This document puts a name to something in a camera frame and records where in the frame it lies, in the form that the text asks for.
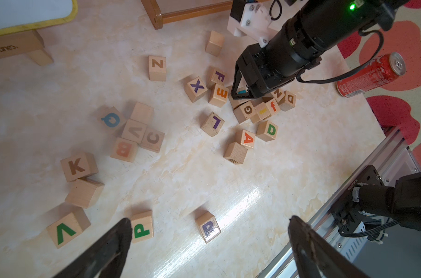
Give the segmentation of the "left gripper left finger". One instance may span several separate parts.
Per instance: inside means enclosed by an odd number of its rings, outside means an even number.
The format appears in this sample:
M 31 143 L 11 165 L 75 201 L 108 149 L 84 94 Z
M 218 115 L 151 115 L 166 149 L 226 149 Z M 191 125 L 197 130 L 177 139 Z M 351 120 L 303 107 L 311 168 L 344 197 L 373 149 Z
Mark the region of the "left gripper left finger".
M 131 221 L 120 220 L 57 278 L 120 278 L 132 241 Z

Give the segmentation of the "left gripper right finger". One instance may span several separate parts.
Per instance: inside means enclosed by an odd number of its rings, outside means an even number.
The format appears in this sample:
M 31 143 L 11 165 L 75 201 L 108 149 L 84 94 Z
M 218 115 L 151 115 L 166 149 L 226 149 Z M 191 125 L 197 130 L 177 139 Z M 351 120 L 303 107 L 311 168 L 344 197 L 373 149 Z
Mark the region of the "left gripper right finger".
M 367 277 L 298 216 L 291 217 L 288 233 L 299 277 Z

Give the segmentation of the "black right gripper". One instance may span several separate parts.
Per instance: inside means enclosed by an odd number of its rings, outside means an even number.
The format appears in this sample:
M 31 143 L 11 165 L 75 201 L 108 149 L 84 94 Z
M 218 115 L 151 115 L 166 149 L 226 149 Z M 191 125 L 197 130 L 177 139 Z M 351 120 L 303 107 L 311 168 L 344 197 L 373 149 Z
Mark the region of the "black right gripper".
M 310 50 L 309 56 L 297 53 L 289 44 L 248 46 L 235 65 L 231 96 L 236 99 L 254 100 L 282 87 L 297 78 L 298 74 L 318 66 L 321 53 Z M 246 86 L 248 94 L 237 95 L 238 88 Z

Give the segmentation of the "wooden block letter R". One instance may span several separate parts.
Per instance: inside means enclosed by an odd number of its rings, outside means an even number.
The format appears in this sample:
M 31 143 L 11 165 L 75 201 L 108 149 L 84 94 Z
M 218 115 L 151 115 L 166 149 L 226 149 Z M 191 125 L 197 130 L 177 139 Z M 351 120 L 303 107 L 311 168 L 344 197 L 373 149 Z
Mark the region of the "wooden block letter R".
M 200 217 L 198 217 L 195 220 L 195 223 L 205 243 L 209 243 L 216 236 L 221 234 L 221 229 L 217 223 L 217 220 L 215 216 L 210 212 L 206 212 Z

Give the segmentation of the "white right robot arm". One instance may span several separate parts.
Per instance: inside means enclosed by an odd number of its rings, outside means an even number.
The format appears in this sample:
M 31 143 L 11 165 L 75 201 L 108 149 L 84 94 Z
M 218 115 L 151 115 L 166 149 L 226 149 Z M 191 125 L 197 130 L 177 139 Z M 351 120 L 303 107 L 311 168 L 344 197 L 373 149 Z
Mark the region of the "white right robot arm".
M 321 56 L 354 32 L 377 34 L 392 28 L 397 10 L 406 1 L 308 1 L 280 31 L 270 28 L 272 9 L 258 1 L 234 1 L 228 30 L 236 37 L 249 36 L 249 45 L 235 65 L 231 96 L 255 100 L 297 80 L 321 62 Z

